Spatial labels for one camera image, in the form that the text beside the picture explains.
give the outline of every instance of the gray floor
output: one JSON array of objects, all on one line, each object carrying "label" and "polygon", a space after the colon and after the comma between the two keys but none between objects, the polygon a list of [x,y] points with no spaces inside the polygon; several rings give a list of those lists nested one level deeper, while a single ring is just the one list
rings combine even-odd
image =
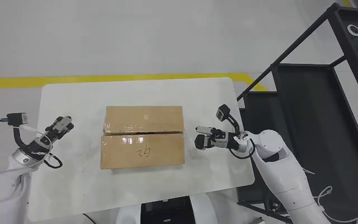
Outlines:
[{"label": "gray floor", "polygon": [[[332,3],[330,0],[7,1],[0,3],[0,77],[246,72],[257,77]],[[326,22],[284,62],[330,63],[342,55]],[[358,84],[337,67],[358,115]],[[275,90],[272,77],[262,81]],[[240,94],[245,83],[235,83]],[[41,89],[0,89],[0,115],[25,111],[37,126]],[[0,170],[15,149],[0,126]],[[24,141],[34,137],[24,133]],[[219,223],[261,215],[235,204],[235,191],[208,194]],[[114,223],[117,209],[93,212]],[[267,223],[279,223],[265,219]],[[89,223],[82,215],[39,222]]]}]

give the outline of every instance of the box flap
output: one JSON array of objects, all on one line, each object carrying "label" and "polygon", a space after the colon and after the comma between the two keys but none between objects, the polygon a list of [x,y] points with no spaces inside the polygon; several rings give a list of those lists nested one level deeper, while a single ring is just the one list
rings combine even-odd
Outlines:
[{"label": "box flap", "polygon": [[108,106],[106,135],[148,132],[183,132],[181,106]]},{"label": "box flap", "polygon": [[184,164],[182,133],[102,137],[101,169],[178,164]]}]

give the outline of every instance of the black cable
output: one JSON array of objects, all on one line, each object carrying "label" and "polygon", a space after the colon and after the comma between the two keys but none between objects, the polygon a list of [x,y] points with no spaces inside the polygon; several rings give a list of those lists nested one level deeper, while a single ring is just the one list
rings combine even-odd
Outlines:
[{"label": "black cable", "polygon": [[232,126],[234,126],[235,133],[238,134],[238,133],[239,133],[239,130],[238,130],[237,127],[235,126],[234,122],[233,122],[232,120],[230,120],[229,118],[228,118],[227,120],[228,120],[228,122],[230,122],[230,124],[231,124]]},{"label": "black cable", "polygon": [[240,160],[244,160],[245,158],[250,158],[253,155],[253,153],[255,152],[255,149],[256,149],[256,146],[255,146],[255,144],[254,144],[254,142],[253,142],[253,140],[251,138],[250,138],[250,141],[251,141],[251,143],[253,145],[253,150],[248,156],[244,156],[244,157],[237,156],[237,155],[234,154],[234,152],[231,150],[231,148],[229,148],[229,151],[231,152],[231,154],[233,156],[235,156],[236,158],[239,158]]},{"label": "black cable", "polygon": [[49,155],[50,156],[53,156],[53,158],[55,159],[55,160],[57,160],[57,162],[58,162],[58,166],[53,166],[53,165],[51,165],[49,162],[47,162],[46,160],[44,160],[44,163],[48,166],[48,167],[51,167],[52,169],[58,169],[58,168],[60,168],[60,167],[62,167],[62,165],[63,165],[63,163],[61,162],[61,160],[59,159],[59,158],[57,158],[57,156],[54,156],[52,153],[49,153]]},{"label": "black cable", "polygon": [[83,215],[86,216],[89,220],[91,220],[91,222],[93,222],[93,224],[96,224],[96,223],[94,222],[94,220],[91,219],[88,215],[86,215],[86,214],[84,214],[84,213],[83,213]]},{"label": "black cable", "polygon": [[18,128],[12,128],[13,129],[13,138],[15,139],[16,144],[20,147],[20,148],[26,148],[27,144],[25,144],[22,140],[21,140],[21,136],[20,136],[20,130]]},{"label": "black cable", "polygon": [[234,127],[236,126],[238,131],[240,131],[240,126],[239,124],[237,123],[237,121],[235,120],[235,118],[233,118],[230,114],[228,115],[229,118],[231,118],[232,121],[234,121]]}]

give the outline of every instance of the table top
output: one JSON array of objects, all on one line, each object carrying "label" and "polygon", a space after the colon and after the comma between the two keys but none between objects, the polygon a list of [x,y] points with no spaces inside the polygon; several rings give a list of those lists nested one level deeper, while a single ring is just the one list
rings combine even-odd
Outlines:
[{"label": "table top", "polygon": [[[242,128],[229,78],[46,85],[37,129],[44,130],[64,115],[73,118],[74,129],[54,144],[52,153],[63,167],[42,165],[33,173],[29,219],[41,221],[252,184],[250,160],[239,161],[222,148],[195,148],[198,125],[233,131],[228,122],[215,117],[222,104],[231,108]],[[101,170],[100,144],[108,105],[182,106],[185,164]]]}]

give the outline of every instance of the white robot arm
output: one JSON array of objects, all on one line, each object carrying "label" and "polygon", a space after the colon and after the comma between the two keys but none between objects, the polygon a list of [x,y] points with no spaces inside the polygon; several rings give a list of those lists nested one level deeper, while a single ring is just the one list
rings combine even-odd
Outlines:
[{"label": "white robot arm", "polygon": [[[220,121],[226,120],[229,111],[228,107],[223,105],[216,116]],[[287,148],[281,135],[274,130],[252,134],[239,131],[238,125],[234,127],[235,133],[197,127],[196,131],[201,134],[195,139],[196,148],[200,150],[212,147],[228,148],[237,158],[252,157],[267,187],[284,205],[294,224],[329,224],[321,207],[312,196],[306,174]],[[249,156],[238,157],[232,150],[240,153],[249,152]],[[278,155],[276,161],[264,161],[275,154]]]},{"label": "white robot arm", "polygon": [[13,126],[15,142],[19,148],[10,155],[6,171],[0,172],[0,220],[6,224],[19,224],[24,223],[27,213],[30,173],[38,170],[42,163],[53,169],[62,166],[61,161],[55,156],[53,157],[58,160],[59,166],[53,166],[45,159],[51,155],[53,143],[61,139],[74,126],[70,116],[58,117],[51,126],[46,128],[42,136],[36,137],[30,144],[24,144],[19,128],[27,123],[26,114],[14,113],[8,114],[7,117],[1,121]]}]

